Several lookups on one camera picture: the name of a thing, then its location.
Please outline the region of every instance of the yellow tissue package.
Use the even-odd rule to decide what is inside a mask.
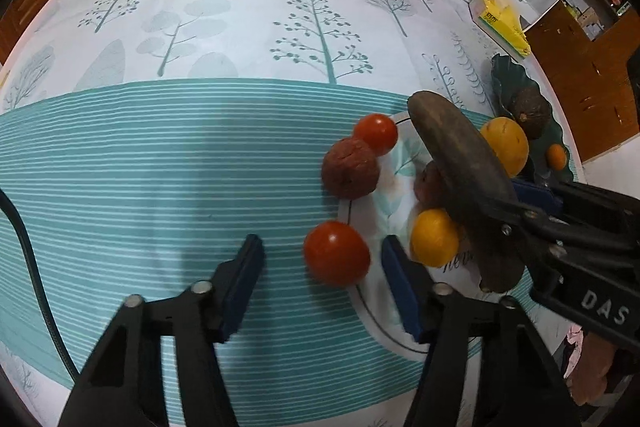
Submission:
[[[507,0],[472,0],[470,5],[474,21],[491,37],[496,34],[514,58],[527,57],[531,47],[520,26],[520,16]]]

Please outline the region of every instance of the teal striped placemat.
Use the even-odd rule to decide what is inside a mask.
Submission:
[[[27,225],[74,362],[125,296],[176,295],[258,233],[266,270],[242,330],[218,350],[240,424],[333,417],[413,389],[420,363],[374,341],[346,292],[306,277],[301,254],[308,230],[337,216],[322,156],[363,115],[404,110],[405,96],[356,87],[213,79],[105,87],[2,115],[0,186]],[[70,387],[4,216],[0,273],[0,341]]]

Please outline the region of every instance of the black cable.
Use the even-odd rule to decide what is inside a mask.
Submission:
[[[14,227],[15,233],[18,236],[18,241],[20,241],[20,247],[22,248],[22,254],[24,255],[24,261],[27,263],[27,270],[29,270],[31,285],[33,285],[33,291],[36,294],[38,306],[42,312],[42,318],[47,326],[47,330],[49,330],[49,335],[51,336],[53,345],[56,346],[56,350],[62,360],[62,363],[65,365],[71,380],[75,383],[79,376],[78,369],[76,368],[74,361],[71,360],[71,355],[69,355],[68,350],[66,350],[65,343],[62,340],[56,321],[51,313],[49,301],[47,301],[47,295],[45,294],[44,287],[42,286],[42,279],[40,278],[40,272],[38,271],[38,264],[36,263],[33,248],[31,247],[31,241],[29,240],[29,234],[27,233],[27,229],[20,217],[20,214],[18,213],[18,210],[1,189],[0,210],[2,210],[4,215],[9,219],[9,222]]]

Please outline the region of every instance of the table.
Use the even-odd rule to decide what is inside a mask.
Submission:
[[[0,173],[76,364],[124,296],[173,296],[257,232],[266,273],[219,349],[241,425],[400,425],[420,362],[306,279],[302,238],[338,212],[318,164],[356,118],[401,112],[416,90],[492,116],[497,52],[461,0],[51,0],[3,68]],[[583,179],[543,71],[524,65]],[[53,426],[70,380],[6,222],[0,247],[0,362]],[[545,335],[555,349],[564,332]]]

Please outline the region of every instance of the brown elongated vegetable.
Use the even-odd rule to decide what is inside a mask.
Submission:
[[[407,101],[415,130],[438,166],[449,190],[467,188],[503,201],[517,201],[500,160],[486,140],[449,100],[419,91]],[[513,288],[524,263],[502,234],[487,234],[473,223],[461,223],[473,245],[482,286],[503,293]]]

